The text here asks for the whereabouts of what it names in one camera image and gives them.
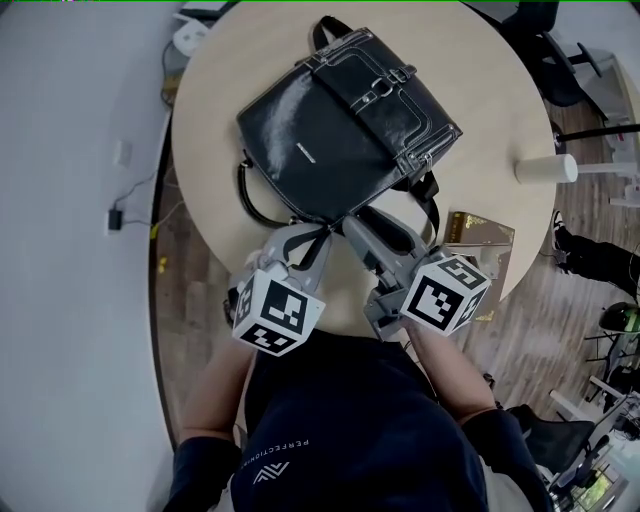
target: handbag strap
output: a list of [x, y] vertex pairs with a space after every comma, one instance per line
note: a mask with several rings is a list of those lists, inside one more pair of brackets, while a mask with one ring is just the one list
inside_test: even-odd
[[[249, 217], [255, 220], [258, 224], [269, 228], [278, 229], [285, 226], [289, 226], [291, 222], [295, 222], [295, 218], [292, 217], [290, 222], [280, 222], [272, 220], [262, 215], [251, 202], [249, 193], [247, 192], [247, 178], [246, 170], [253, 167], [253, 162], [250, 159], [246, 159], [238, 165], [237, 169], [237, 181], [238, 181], [238, 195], [240, 196], [240, 204], [247, 212]], [[435, 241], [438, 236], [438, 230], [440, 229], [440, 213], [438, 212], [438, 205], [436, 205], [434, 196], [438, 193], [438, 183], [433, 176], [432, 172], [426, 173], [422, 179], [416, 182], [409, 188], [409, 193], [420, 205], [420, 208], [424, 211], [431, 223]]]
[[250, 167], [253, 167], [253, 162], [249, 159], [246, 159], [240, 162], [240, 165], [238, 165], [237, 180], [238, 180], [238, 195], [240, 196], [240, 204], [242, 204], [242, 207], [244, 208], [244, 210], [249, 214], [249, 217], [251, 217], [258, 224], [261, 224], [266, 228], [278, 229], [278, 228], [283, 228], [285, 226], [288, 226], [289, 223], [287, 222], [271, 220], [270, 218], [262, 215], [253, 205], [253, 203], [251, 202], [251, 199], [249, 199], [249, 194], [247, 192], [246, 170]]
[[348, 25], [345, 25], [339, 19], [333, 16], [323, 16], [313, 27], [313, 32], [311, 33], [313, 46], [315, 46], [316, 50], [320, 50], [329, 44], [327, 35], [324, 33], [325, 30], [336, 39], [353, 32]]
[[433, 198], [439, 191], [438, 182], [432, 172], [426, 173], [420, 181], [409, 188], [409, 193], [418, 202], [422, 211], [427, 214], [429, 222], [431, 222], [434, 242], [440, 229], [440, 212]]

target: person's leg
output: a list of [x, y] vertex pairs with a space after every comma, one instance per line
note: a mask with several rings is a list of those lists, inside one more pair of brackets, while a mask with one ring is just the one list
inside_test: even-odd
[[567, 230], [559, 211], [553, 214], [553, 248], [560, 253], [558, 267], [586, 279], [616, 285], [636, 299], [640, 256], [608, 242], [594, 242]]
[[587, 279], [609, 282], [636, 298], [640, 257], [608, 242], [596, 243], [581, 236], [572, 235], [571, 252], [567, 266]]

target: round wooden table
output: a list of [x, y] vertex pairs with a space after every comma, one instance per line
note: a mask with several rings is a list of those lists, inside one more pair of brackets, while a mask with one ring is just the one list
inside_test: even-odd
[[[312, 53], [312, 26], [331, 14], [368, 27], [405, 62], [458, 123], [464, 135], [435, 166], [443, 219], [468, 211], [515, 229], [504, 298], [524, 276], [548, 228], [555, 185], [520, 185], [519, 159], [553, 155], [542, 99], [505, 41], [460, 3], [241, 3], [211, 30], [180, 84], [173, 118], [173, 155], [189, 213], [213, 253], [231, 272], [270, 231], [242, 209], [235, 184], [241, 160], [235, 117], [294, 63]], [[254, 172], [248, 189], [265, 215], [290, 213]], [[418, 233], [426, 217], [407, 194], [387, 191], [374, 206]], [[333, 237], [318, 297], [324, 330], [371, 336], [362, 307], [375, 286], [342, 237]]]

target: handbag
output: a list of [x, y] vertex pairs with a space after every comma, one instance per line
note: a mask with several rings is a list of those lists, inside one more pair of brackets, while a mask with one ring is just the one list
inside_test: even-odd
[[[325, 30], [336, 39], [329, 44]], [[339, 229], [385, 190], [408, 191], [439, 227], [433, 165], [460, 137], [424, 84], [367, 28], [331, 16], [312, 32], [316, 52], [237, 116], [245, 155], [238, 191], [247, 213], [272, 228], [246, 188], [257, 169], [300, 221]]]

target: paper cup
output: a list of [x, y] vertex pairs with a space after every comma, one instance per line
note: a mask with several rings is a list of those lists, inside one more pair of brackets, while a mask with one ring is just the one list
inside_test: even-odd
[[545, 156], [518, 162], [515, 174], [520, 183], [573, 183], [578, 164], [571, 155]]

